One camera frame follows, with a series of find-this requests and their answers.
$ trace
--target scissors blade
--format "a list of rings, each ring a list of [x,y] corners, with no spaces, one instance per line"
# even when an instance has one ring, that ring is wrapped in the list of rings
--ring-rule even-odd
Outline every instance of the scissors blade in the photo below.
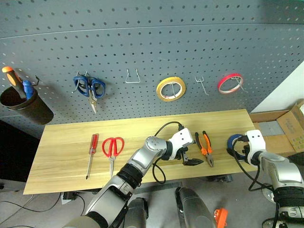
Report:
[[[95,114],[96,114],[96,107],[97,107],[97,102],[96,101],[97,101],[97,99],[95,98],[94,93],[90,90],[89,102],[90,102],[90,105],[91,105]]]
[[[110,160],[110,177],[112,178],[113,177],[113,171],[114,171],[115,157],[109,158],[109,160]]]

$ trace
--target tabletop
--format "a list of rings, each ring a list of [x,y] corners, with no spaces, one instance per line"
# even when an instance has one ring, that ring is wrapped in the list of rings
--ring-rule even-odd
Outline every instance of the tabletop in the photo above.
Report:
[[[24,194],[102,188],[110,180],[109,160],[101,149],[105,139],[122,137],[125,141],[124,149],[114,163],[114,174],[116,174],[131,155],[143,146],[148,136],[154,135],[160,127],[170,121],[183,124],[190,130],[194,139],[195,132],[206,131],[211,141],[215,165],[214,168],[210,167],[206,158],[201,155],[198,146],[193,144],[189,146],[188,157],[199,158],[205,162],[197,166],[184,166],[182,160],[160,160],[158,165],[165,172],[167,180],[241,172],[234,158],[226,152],[226,144],[229,136],[255,129],[245,109],[47,125],[30,170]],[[177,124],[170,124],[157,137],[167,140],[177,131]],[[92,134],[95,133],[99,134],[99,140],[90,176],[86,180],[88,152]],[[243,165],[247,171],[255,170],[247,164]],[[156,176],[162,180],[158,169],[155,171]],[[149,169],[142,181],[155,181],[152,169]]]

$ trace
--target orange screwdriver handle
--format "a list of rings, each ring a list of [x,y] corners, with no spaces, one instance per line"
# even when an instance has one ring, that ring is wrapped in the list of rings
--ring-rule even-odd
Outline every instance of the orange screwdriver handle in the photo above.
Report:
[[[6,77],[12,84],[13,88],[18,92],[20,98],[26,98],[27,96],[23,90],[22,80],[20,77],[18,77],[13,68],[10,66],[5,66],[2,68],[2,72],[6,74]]]

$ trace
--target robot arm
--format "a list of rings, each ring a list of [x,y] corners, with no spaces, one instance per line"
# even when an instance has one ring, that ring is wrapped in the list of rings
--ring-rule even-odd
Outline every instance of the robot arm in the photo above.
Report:
[[[117,175],[96,194],[87,207],[86,215],[72,220],[64,228],[115,228],[120,225],[128,211],[128,200],[135,188],[140,186],[156,157],[175,159],[180,149],[193,144],[187,128],[175,133],[168,141],[155,136],[148,137]]]
[[[271,179],[279,215],[285,219],[304,220],[304,181],[297,166],[285,157],[267,152],[259,130],[246,132],[242,139],[249,143],[249,151],[245,150],[246,162],[260,166]]]

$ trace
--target screwdriver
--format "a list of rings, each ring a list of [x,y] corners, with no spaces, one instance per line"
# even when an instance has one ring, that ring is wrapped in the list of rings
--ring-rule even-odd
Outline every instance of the screwdriver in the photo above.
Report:
[[[2,68],[2,72],[6,74],[6,77],[8,77],[8,80],[11,82],[14,89],[18,92],[20,98],[26,98],[27,96],[23,90],[22,80],[20,77],[18,77],[13,68],[10,66],[5,66]]]
[[[90,150],[89,150],[90,159],[89,159],[89,163],[88,163],[88,166],[87,166],[86,177],[85,177],[86,180],[88,179],[89,172],[91,170],[93,154],[96,153],[96,148],[97,148],[97,143],[98,143],[98,136],[99,136],[99,134],[93,134],[92,135],[91,145],[90,145]]]

